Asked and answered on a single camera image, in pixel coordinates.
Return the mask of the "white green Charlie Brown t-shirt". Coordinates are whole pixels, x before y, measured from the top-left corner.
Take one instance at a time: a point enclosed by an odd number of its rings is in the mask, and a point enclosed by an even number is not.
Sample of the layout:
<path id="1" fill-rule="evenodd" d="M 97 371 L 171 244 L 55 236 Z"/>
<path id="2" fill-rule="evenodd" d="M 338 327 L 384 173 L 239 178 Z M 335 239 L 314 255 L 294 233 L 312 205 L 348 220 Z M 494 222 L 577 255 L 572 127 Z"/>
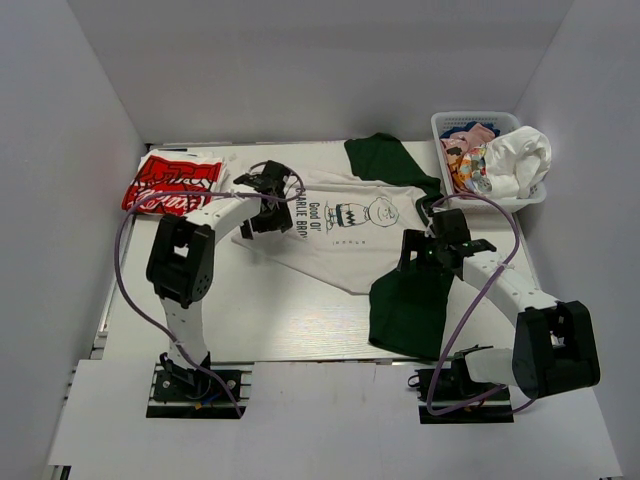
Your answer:
<path id="1" fill-rule="evenodd" d="M 440 198 L 400 140 L 386 133 L 343 144 L 346 173 L 323 159 L 296 167 L 305 192 L 289 209 L 286 233 L 233 242 L 284 266 L 369 299 L 369 343 L 396 354 L 435 361 L 440 355 L 452 274 L 410 263 L 398 269 L 403 236 L 426 225 L 422 200 Z"/>

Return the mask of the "pink orange print t-shirt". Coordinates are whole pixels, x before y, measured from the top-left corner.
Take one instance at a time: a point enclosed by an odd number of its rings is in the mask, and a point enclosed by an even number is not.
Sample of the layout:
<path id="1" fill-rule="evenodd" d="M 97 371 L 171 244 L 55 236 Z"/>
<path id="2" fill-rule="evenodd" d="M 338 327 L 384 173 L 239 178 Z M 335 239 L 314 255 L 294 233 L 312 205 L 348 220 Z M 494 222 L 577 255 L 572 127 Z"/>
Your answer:
<path id="1" fill-rule="evenodd" d="M 454 173 L 464 155 L 472 148 L 486 144 L 496 137 L 481 125 L 476 125 L 471 131 L 463 127 L 454 127 L 440 136 L 440 144 L 445 155 L 446 164 Z"/>

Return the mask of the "white colourful print t-shirt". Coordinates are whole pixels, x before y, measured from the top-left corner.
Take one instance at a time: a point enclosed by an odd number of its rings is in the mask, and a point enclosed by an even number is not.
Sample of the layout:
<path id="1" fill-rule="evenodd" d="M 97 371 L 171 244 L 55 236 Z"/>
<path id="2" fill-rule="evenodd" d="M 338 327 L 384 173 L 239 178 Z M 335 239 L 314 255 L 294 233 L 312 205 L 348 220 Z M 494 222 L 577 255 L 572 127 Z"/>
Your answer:
<path id="1" fill-rule="evenodd" d="M 470 149 L 450 172 L 460 192 L 492 200 L 525 199 L 550 170 L 552 149 L 539 130 L 523 126 Z"/>

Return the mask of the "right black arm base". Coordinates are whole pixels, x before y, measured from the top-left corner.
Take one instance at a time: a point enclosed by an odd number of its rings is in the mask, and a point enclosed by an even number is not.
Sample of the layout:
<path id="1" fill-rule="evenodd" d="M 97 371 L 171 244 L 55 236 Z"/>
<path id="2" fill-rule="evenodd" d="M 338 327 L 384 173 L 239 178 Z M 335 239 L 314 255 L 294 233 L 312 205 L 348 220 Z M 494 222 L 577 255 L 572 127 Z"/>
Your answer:
<path id="1" fill-rule="evenodd" d="M 433 368 L 417 369 L 407 380 L 408 388 L 417 394 L 421 425 L 507 424 L 514 422 L 510 393 L 507 389 L 502 389 L 487 399 L 473 402 L 446 415 L 434 416 L 430 414 L 427 410 L 426 400 L 433 372 Z M 465 384 L 458 368 L 443 368 L 436 383 L 432 407 L 443 409 L 453 406 L 484 394 L 492 388 L 493 385 L 490 383 Z"/>

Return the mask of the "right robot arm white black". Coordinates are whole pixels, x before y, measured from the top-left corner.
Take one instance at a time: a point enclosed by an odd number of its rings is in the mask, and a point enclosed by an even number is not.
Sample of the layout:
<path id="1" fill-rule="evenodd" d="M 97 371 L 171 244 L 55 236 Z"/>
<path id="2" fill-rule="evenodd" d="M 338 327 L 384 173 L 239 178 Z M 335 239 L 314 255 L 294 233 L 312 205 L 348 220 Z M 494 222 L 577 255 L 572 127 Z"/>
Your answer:
<path id="1" fill-rule="evenodd" d="M 433 375 L 430 395 L 439 386 L 453 387 L 463 399 L 476 402 L 497 386 L 514 386 L 537 400 L 600 382 L 587 307 L 562 302 L 510 269 L 493 244 L 472 238 L 461 210 L 432 214 L 425 232 L 405 231 L 400 269 L 408 269 L 412 259 L 476 288 L 515 329 L 510 348 L 474 346 L 455 353 L 445 375 Z"/>

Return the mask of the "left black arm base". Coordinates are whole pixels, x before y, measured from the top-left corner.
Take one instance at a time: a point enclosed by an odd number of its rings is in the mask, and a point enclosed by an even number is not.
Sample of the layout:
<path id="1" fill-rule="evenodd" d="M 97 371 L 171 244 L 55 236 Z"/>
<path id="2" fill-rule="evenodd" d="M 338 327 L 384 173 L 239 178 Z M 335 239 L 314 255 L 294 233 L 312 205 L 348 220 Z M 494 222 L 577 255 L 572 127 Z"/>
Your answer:
<path id="1" fill-rule="evenodd" d="M 175 366 L 163 353 L 156 362 L 148 396 L 148 419 L 239 420 L 251 392 L 253 364 L 213 363 L 224 382 L 203 372 Z"/>

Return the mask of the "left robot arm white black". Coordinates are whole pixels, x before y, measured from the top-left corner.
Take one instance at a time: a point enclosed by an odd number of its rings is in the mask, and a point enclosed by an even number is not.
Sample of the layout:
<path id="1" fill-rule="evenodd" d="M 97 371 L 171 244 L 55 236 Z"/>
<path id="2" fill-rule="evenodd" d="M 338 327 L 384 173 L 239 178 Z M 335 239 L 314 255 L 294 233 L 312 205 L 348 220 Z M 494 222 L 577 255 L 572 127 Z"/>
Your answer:
<path id="1" fill-rule="evenodd" d="M 184 215 L 167 214 L 158 224 L 146 268 L 147 280 L 163 307 L 171 333 L 161 364 L 171 373 L 210 367 L 204 341 L 202 300 L 214 281 L 217 244 L 239 229 L 243 239 L 286 232 L 293 226 L 287 195 L 290 168 L 268 160 L 262 170 L 244 173 L 220 199 Z"/>

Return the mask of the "folded red white t-shirt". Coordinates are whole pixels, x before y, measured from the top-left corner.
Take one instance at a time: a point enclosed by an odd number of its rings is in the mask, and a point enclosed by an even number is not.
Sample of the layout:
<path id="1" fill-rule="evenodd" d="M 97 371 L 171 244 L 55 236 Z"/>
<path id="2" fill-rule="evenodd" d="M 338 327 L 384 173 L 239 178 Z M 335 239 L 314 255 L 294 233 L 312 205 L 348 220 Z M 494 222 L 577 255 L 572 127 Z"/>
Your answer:
<path id="1" fill-rule="evenodd" d="M 194 192 L 220 192 L 227 174 L 226 159 L 211 152 L 154 149 L 141 158 L 121 208 L 143 201 L 137 213 L 184 216 L 213 200 Z"/>

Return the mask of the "white plastic basket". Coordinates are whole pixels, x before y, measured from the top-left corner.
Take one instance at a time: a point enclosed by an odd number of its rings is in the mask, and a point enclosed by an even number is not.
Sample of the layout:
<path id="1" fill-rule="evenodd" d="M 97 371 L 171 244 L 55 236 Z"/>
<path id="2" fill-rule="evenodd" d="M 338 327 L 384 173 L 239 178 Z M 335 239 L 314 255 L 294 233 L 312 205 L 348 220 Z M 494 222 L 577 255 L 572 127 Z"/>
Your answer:
<path id="1" fill-rule="evenodd" d="M 453 128 L 466 128 L 471 122 L 478 122 L 482 125 L 491 124 L 499 130 L 502 135 L 515 131 L 521 126 L 519 120 L 507 112 L 497 111 L 451 111 L 435 113 L 431 117 L 431 128 L 436 141 L 436 152 L 443 177 L 444 191 L 447 195 L 455 193 L 454 182 L 450 171 L 446 165 L 445 152 L 441 146 L 441 136 Z M 529 205 L 542 203 L 547 196 L 543 181 L 538 182 L 530 190 L 530 195 L 525 199 L 504 199 L 497 200 L 507 212 L 514 213 Z M 454 198 L 448 201 L 450 208 L 460 208 L 465 213 L 484 214 L 495 213 L 496 210 L 486 202 L 474 199 Z"/>

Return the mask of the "blue garment in basket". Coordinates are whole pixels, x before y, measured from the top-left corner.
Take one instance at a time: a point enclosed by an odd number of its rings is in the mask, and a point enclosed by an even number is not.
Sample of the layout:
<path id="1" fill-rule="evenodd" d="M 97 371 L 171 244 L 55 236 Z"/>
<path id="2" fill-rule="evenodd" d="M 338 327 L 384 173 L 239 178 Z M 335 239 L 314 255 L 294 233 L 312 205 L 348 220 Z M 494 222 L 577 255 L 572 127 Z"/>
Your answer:
<path id="1" fill-rule="evenodd" d="M 481 125 L 484 129 L 491 131 L 495 137 L 501 135 L 501 130 L 496 128 L 492 122 L 470 121 L 463 127 L 463 129 L 465 131 L 471 131 L 476 125 Z"/>

